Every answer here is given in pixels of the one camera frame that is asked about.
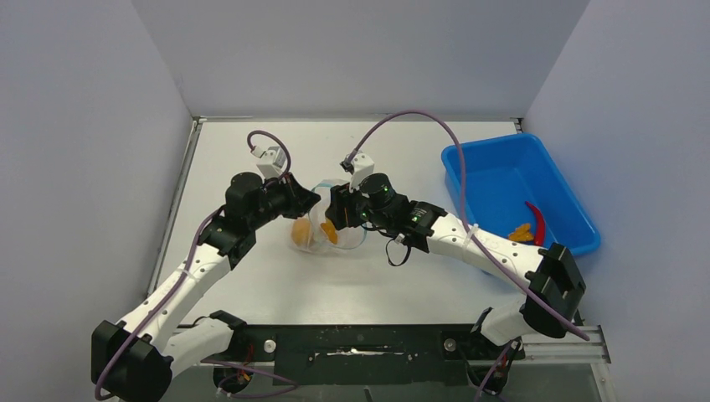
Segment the yellow lemon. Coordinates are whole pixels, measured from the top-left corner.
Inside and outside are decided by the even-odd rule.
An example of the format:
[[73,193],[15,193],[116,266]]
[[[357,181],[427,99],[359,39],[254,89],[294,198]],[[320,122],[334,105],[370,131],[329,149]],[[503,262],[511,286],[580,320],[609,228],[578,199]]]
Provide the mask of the yellow lemon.
[[308,218],[296,219],[291,226],[291,240],[296,247],[307,249],[312,241],[311,223]]

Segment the clear zip top bag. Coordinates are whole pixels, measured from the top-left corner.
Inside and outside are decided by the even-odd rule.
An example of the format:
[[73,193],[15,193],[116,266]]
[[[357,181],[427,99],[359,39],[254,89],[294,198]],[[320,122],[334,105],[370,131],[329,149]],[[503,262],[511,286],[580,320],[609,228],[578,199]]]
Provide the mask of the clear zip top bag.
[[336,255],[361,246],[367,238],[363,228],[335,229],[325,213],[331,202],[331,188],[347,184],[341,179],[324,179],[312,188],[321,200],[310,211],[293,221],[290,232],[291,246],[301,252],[318,255]]

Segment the orange fried nugget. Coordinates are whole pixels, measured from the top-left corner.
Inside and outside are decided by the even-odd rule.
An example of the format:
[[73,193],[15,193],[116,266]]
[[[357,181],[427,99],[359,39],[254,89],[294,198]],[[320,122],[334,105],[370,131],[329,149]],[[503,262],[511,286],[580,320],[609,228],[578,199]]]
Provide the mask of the orange fried nugget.
[[336,245],[338,243],[338,232],[332,221],[330,219],[326,219],[320,224],[320,227],[324,235],[327,237],[327,240],[331,244]]

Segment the orange fried chicken piece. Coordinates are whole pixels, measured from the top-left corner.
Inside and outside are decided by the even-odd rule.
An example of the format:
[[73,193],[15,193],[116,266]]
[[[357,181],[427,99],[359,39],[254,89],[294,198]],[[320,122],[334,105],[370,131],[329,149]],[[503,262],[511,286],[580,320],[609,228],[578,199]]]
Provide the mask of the orange fried chicken piece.
[[533,242],[535,234],[530,223],[522,224],[516,227],[507,238],[513,242]]

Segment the red chili pepper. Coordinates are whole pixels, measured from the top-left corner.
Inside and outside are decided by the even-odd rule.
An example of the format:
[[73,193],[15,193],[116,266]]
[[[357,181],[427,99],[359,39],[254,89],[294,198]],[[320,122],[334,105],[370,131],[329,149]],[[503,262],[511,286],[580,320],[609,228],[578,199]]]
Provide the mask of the red chili pepper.
[[544,246],[547,225],[543,214],[537,206],[529,201],[526,201],[525,204],[531,210],[536,222],[532,241],[536,246]]

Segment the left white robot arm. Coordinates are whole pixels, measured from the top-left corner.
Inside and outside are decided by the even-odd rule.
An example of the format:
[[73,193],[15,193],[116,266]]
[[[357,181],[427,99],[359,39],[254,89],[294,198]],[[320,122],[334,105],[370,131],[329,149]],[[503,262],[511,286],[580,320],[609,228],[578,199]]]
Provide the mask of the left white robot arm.
[[133,311],[92,333],[95,398],[158,401],[182,371],[223,352],[244,325],[238,318],[209,318],[181,333],[178,326],[251,250],[259,228],[279,217],[303,217],[320,199],[290,173],[267,180],[235,175],[224,205],[199,225],[185,261]]

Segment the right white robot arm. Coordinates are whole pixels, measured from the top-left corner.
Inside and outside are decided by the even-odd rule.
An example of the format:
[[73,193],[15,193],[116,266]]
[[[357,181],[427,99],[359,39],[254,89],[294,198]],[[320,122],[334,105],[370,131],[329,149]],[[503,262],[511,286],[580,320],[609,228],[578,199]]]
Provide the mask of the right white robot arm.
[[397,193],[388,176],[375,173],[359,188],[347,183],[330,190],[325,212],[335,229],[367,226],[408,252],[442,255],[497,276],[523,296],[485,310],[471,334],[471,346],[484,358],[505,343],[528,334],[564,338],[587,335],[573,323],[586,285],[569,249],[504,239],[464,222],[443,208]]

